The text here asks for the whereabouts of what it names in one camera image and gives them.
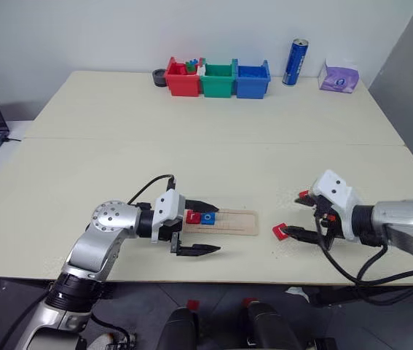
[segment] green bin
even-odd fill
[[[202,91],[205,97],[230,97],[235,83],[235,70],[232,64],[206,63],[205,65],[205,75],[201,76]]]

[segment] red cube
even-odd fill
[[[185,222],[187,224],[199,224],[201,222],[201,214],[192,210],[187,210]]]

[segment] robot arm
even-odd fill
[[[171,241],[171,252],[177,255],[198,256],[220,249],[205,244],[181,246],[185,209],[218,211],[210,204],[186,200],[173,188],[156,200],[154,210],[149,203],[107,201],[99,205],[15,348],[86,349],[78,333],[85,329],[126,238]]]
[[[353,188],[327,170],[296,202],[315,208],[315,217],[327,228],[323,237],[327,250],[335,238],[344,238],[369,246],[390,244],[413,255],[413,201],[365,206]],[[282,231],[300,241],[320,243],[317,232],[303,227],[289,226]]]

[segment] plastic bin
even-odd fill
[[[264,60],[260,66],[239,66],[232,60],[236,76],[237,98],[263,98],[271,81],[270,68]]]
[[[196,69],[188,73],[185,63],[177,63],[174,57],[169,60],[164,78],[172,96],[198,97],[200,94],[200,77],[196,75]]]
[[[205,64],[205,75],[201,76],[205,97],[230,97],[234,89],[235,70],[232,64]]]

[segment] wooden board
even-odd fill
[[[251,210],[220,209],[214,225],[187,224],[184,215],[184,233],[218,233],[222,235],[256,236],[256,212]]]

